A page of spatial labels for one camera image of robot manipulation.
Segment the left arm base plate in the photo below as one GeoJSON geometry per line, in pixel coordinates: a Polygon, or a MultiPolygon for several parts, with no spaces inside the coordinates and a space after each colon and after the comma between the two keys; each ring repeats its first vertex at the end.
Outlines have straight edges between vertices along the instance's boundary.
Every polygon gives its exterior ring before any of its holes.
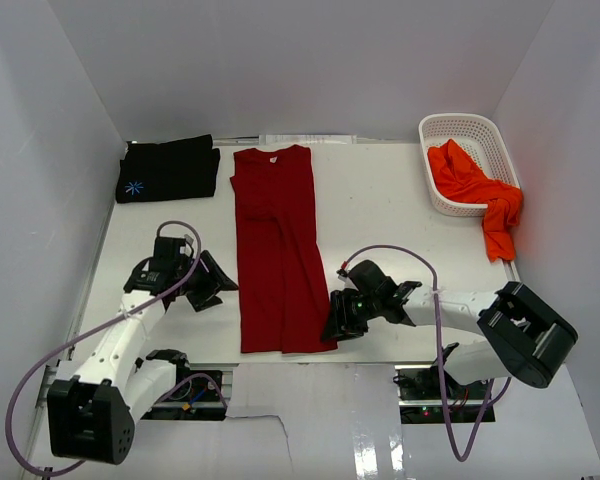
{"type": "Polygon", "coordinates": [[[224,395],[221,387],[221,370],[185,369],[176,377],[179,384],[186,383],[165,400],[158,402],[145,413],[143,420],[169,421],[223,421],[226,408],[220,399],[224,395]]]}

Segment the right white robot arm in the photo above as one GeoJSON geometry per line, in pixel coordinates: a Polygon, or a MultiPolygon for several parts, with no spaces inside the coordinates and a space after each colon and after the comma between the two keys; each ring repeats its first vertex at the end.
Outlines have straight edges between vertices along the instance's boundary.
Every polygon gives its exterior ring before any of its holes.
{"type": "Polygon", "coordinates": [[[431,374],[431,384],[446,399],[468,384],[504,377],[544,389],[578,341],[575,328],[521,282],[495,292],[440,292],[419,281],[396,283],[370,260],[341,276],[345,287],[330,294],[323,341],[359,338],[376,318],[477,335],[471,344],[442,349],[442,367],[431,374]]]}

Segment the red t shirt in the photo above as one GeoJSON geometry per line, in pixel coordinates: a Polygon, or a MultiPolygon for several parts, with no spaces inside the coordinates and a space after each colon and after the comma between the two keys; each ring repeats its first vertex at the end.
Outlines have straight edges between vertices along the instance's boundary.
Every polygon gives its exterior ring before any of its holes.
{"type": "Polygon", "coordinates": [[[237,270],[244,354],[312,354],[330,302],[317,245],[312,154],[300,145],[234,155],[237,270]]]}

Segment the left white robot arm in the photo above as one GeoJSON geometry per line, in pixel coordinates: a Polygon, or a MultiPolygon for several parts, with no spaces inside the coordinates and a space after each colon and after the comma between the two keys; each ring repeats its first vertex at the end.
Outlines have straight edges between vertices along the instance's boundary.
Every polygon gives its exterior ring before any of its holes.
{"type": "Polygon", "coordinates": [[[123,287],[119,323],[105,329],[88,359],[46,395],[54,456],[118,465],[128,455],[138,421],[155,405],[191,409],[221,397],[218,371],[194,371],[185,353],[141,352],[169,306],[185,297],[197,312],[221,304],[219,293],[237,290],[188,238],[157,237],[152,257],[139,262],[123,287]]]}

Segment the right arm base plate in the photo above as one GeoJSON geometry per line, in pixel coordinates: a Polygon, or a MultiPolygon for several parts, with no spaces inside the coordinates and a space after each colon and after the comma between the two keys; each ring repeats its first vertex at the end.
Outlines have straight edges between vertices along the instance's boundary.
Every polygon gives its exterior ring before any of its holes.
{"type": "MultiPolygon", "coordinates": [[[[444,424],[438,374],[429,367],[399,368],[393,377],[403,425],[444,424]]],[[[461,386],[451,378],[446,384],[447,405],[452,423],[469,424],[477,417],[487,392],[487,382],[461,386]]]]}

